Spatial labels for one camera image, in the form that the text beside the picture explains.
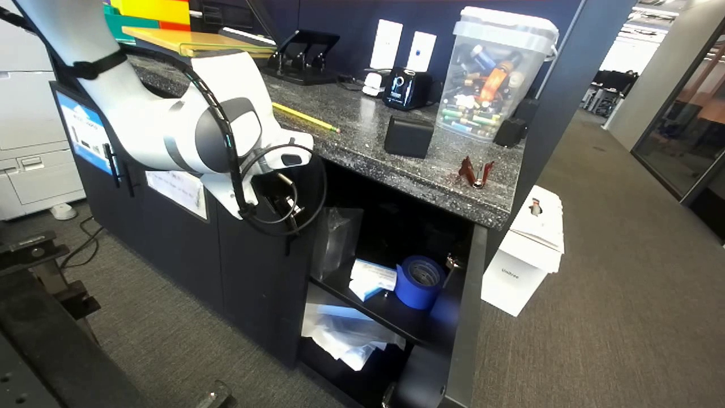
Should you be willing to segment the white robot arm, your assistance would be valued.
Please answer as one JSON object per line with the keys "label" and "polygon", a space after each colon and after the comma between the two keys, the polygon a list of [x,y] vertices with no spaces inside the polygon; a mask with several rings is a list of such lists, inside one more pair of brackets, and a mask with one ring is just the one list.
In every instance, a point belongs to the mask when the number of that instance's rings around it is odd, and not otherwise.
{"label": "white robot arm", "polygon": [[150,92],[97,0],[13,0],[45,51],[150,171],[184,171],[237,221],[256,204],[252,179],[309,164],[312,137],[282,130],[249,53],[179,61],[181,96]]}

